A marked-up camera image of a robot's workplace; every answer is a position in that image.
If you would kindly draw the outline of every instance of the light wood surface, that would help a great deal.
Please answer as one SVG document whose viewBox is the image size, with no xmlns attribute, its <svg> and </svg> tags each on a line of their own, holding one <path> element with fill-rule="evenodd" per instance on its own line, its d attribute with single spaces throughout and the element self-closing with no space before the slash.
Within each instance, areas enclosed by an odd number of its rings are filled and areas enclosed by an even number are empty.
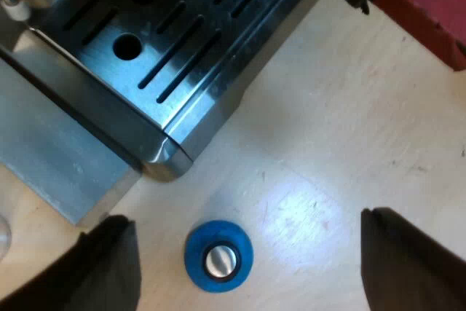
<svg viewBox="0 0 466 311">
<path fill-rule="evenodd" d="M 378 9 L 320 0 L 267 64 L 194 167 L 143 177 L 115 207 L 136 220 L 139 310 L 367 310 L 360 212 L 388 206 L 466 258 L 466 73 L 454 74 Z M 79 233 L 8 170 L 0 210 L 12 247 L 0 297 Z M 183 267 L 190 230 L 240 224 L 255 263 L 207 294 Z"/>
</svg>

